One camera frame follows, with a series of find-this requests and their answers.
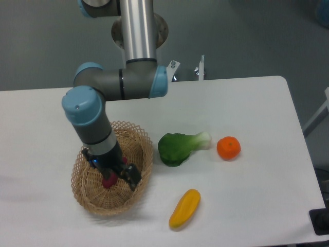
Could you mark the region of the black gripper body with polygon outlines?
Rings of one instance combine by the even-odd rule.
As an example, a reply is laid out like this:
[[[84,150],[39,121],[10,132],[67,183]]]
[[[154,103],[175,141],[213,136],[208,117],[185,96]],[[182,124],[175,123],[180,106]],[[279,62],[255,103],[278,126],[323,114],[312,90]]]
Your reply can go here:
[[[101,174],[110,163],[113,162],[120,165],[122,162],[122,150],[118,141],[116,141],[113,148],[104,154],[92,154],[90,148],[88,148],[88,152],[93,156],[93,164],[90,166],[96,168]]]

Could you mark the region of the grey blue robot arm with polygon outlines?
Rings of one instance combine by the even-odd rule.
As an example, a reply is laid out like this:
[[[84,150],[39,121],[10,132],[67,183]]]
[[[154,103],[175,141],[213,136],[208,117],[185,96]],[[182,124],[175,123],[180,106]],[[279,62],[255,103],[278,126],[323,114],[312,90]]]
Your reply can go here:
[[[168,76],[157,63],[157,23],[152,1],[79,1],[81,12],[92,18],[119,16],[125,68],[104,70],[94,62],[79,66],[74,86],[62,98],[69,122],[84,145],[90,166],[105,179],[112,174],[131,190],[141,181],[134,164],[126,164],[116,134],[105,112],[108,101],[163,97]]]

